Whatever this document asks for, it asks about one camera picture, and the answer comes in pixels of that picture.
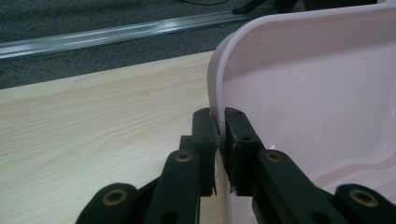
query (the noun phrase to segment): metal rail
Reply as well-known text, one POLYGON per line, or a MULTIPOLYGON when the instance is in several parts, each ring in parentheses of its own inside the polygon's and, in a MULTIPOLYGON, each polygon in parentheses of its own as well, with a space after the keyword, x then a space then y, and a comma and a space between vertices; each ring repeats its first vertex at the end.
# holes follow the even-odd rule
POLYGON ((223 11, 163 21, 150 21, 89 32, 8 42, 0 44, 0 59, 81 49, 123 40, 222 24, 230 21, 249 21, 270 14, 276 14, 276 10, 273 7, 265 6, 258 7, 254 12, 249 14, 233 14, 231 11, 223 11))

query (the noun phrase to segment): pink plastic tray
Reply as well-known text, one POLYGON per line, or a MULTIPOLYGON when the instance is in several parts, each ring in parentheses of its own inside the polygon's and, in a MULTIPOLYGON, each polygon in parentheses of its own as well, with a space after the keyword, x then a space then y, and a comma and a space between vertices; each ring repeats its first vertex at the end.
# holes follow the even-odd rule
MULTIPOLYGON (((207 85, 221 136, 224 107, 240 109, 318 187, 362 184, 396 203, 395 0, 252 21, 218 46, 207 85)), ((225 223, 255 223, 227 182, 225 223)))

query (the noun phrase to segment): wooden table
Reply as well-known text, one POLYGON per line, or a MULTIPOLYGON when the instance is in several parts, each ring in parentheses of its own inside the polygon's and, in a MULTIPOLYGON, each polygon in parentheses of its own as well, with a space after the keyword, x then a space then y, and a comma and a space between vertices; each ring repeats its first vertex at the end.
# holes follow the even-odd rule
MULTIPOLYGON (((100 188, 158 177, 208 107, 211 54, 0 90, 0 223, 75 223, 100 188)), ((220 222, 203 199, 201 223, 220 222)))

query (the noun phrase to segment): bolt hole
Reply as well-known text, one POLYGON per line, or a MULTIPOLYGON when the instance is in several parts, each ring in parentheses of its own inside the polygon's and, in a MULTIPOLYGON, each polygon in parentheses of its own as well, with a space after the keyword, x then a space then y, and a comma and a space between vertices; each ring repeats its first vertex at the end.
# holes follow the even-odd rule
POLYGON ((178 215, 174 212, 167 212, 161 217, 162 224, 175 224, 178 221, 178 215))
POLYGON ((265 154, 265 158, 268 161, 282 161, 282 156, 275 152, 269 152, 269 153, 265 154))
POLYGON ((348 194, 349 197, 353 199, 353 201, 355 201, 356 203, 367 207, 378 206, 378 200, 369 192, 361 189, 351 189, 348 194))
POLYGON ((113 189, 109 191, 102 199, 102 202, 107 206, 117 205, 122 203, 127 196, 124 189, 113 189))
POLYGON ((192 159, 192 155, 187 152, 181 152, 176 155, 177 161, 190 161, 192 159))
POLYGON ((332 220, 328 216, 326 216, 325 214, 320 213, 320 212, 312 213, 311 217, 312 217, 312 219, 314 219, 314 221, 316 223, 319 223, 319 224, 330 224, 330 223, 332 223, 332 220))

